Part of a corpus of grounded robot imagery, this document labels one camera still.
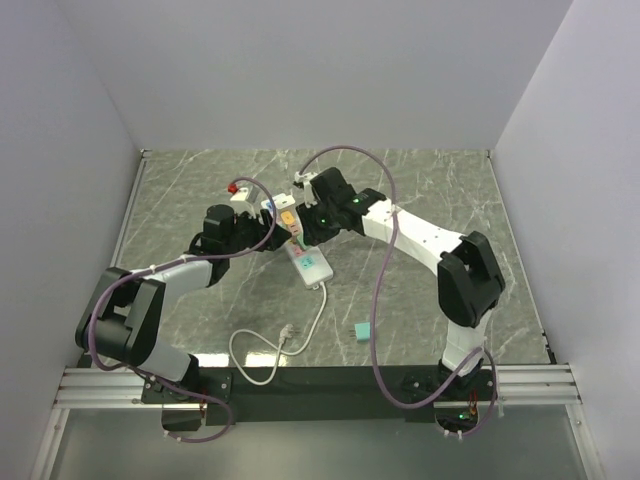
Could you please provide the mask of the white power strip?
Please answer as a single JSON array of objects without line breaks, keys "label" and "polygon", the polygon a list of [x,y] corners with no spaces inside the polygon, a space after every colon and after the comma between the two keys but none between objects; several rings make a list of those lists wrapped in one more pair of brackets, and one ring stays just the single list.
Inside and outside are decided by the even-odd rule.
[{"label": "white power strip", "polygon": [[318,247],[306,245],[296,205],[294,197],[284,193],[274,196],[273,202],[261,202],[261,207],[268,209],[276,223],[291,234],[284,249],[306,288],[317,289],[333,278],[334,271]]}]

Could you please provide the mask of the teal charger plug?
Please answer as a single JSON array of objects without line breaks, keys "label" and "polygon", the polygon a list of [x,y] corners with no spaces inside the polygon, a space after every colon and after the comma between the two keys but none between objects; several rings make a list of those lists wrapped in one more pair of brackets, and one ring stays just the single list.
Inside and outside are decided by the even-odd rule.
[{"label": "teal charger plug", "polygon": [[349,335],[357,343],[367,343],[371,339],[371,324],[369,322],[355,323],[349,330]]}]

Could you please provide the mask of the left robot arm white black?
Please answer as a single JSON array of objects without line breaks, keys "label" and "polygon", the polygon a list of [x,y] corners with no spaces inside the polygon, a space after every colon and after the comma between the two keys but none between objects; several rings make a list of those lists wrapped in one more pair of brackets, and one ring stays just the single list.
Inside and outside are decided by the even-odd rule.
[{"label": "left robot arm white black", "polygon": [[164,378],[164,389],[173,399],[189,401],[199,392],[199,362],[159,338],[163,314],[187,293],[217,284],[232,258],[248,251],[275,251],[290,238],[266,209],[252,215],[214,205],[207,210],[202,231],[178,259],[145,270],[105,270],[76,328],[75,343],[98,359]]}]

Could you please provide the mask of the pink charger plug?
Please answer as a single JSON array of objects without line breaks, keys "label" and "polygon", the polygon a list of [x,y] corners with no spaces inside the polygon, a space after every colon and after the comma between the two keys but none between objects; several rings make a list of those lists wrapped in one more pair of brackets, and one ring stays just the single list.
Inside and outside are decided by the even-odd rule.
[{"label": "pink charger plug", "polygon": [[301,234],[301,230],[296,224],[289,225],[288,229],[293,237],[297,237]]}]

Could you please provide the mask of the green charger plug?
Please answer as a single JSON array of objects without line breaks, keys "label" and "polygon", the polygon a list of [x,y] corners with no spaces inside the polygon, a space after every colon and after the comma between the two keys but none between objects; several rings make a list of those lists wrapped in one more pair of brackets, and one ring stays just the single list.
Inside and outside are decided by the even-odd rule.
[{"label": "green charger plug", "polygon": [[292,240],[292,248],[296,255],[301,255],[306,251],[306,247],[303,242],[298,238]]}]

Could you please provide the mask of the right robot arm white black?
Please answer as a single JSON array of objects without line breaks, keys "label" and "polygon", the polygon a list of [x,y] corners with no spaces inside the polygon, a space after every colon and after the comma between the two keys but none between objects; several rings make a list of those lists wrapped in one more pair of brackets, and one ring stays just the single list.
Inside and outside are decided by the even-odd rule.
[{"label": "right robot arm white black", "polygon": [[393,245],[435,275],[438,304],[448,319],[439,387],[449,398],[464,397],[474,386],[488,319],[505,289],[487,237],[438,227],[376,190],[358,192],[335,167],[319,174],[297,173],[294,185],[304,191],[304,202],[296,211],[306,245],[317,246],[343,230],[352,231]]}]

